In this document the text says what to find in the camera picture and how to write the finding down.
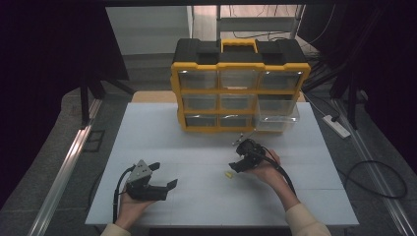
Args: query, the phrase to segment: person's right hand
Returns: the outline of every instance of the person's right hand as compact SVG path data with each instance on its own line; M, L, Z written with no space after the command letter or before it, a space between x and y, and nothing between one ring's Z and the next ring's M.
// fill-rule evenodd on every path
M281 164L278 154L273 149L267 151L266 156L271 160ZM267 161L263 160L256 168L246 170L245 172L255 174L260 180L272 186L276 178L283 179L282 175Z
M272 149L269 149L269 152L280 165L280 159L276 152ZM270 154L267 151L267 157L273 159ZM259 179L270 185L281 200L285 211L300 204L300 201L289 188L284 177L267 161L263 160L257 167L246 170L245 172L255 174Z

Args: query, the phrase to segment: person's left hand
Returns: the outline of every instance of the person's left hand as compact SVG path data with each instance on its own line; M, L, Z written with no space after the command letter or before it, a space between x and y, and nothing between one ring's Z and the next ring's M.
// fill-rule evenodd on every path
M123 194L121 194L119 215L115 224L125 230L129 230L135 221L142 216L145 209L156 201L133 200L125 191L126 187L123 190Z

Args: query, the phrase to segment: small yellow object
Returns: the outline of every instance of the small yellow object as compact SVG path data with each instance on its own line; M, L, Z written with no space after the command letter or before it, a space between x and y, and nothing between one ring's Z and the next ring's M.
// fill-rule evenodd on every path
M232 173L232 172L226 171L226 172L224 172L224 174L225 174L225 175L227 176L227 178L229 178L229 179L233 178L233 173Z

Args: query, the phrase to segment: black curtain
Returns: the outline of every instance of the black curtain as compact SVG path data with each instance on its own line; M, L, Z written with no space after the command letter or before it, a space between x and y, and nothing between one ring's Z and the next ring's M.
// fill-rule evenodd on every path
M2 206L48 137L63 95L81 79L99 81L97 72L128 76L104 6L2 1L0 8Z

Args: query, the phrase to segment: wall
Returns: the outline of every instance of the wall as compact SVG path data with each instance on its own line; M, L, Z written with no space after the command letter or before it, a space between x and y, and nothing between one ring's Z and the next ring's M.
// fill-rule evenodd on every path
M122 55L174 53L190 37L191 7L106 8Z

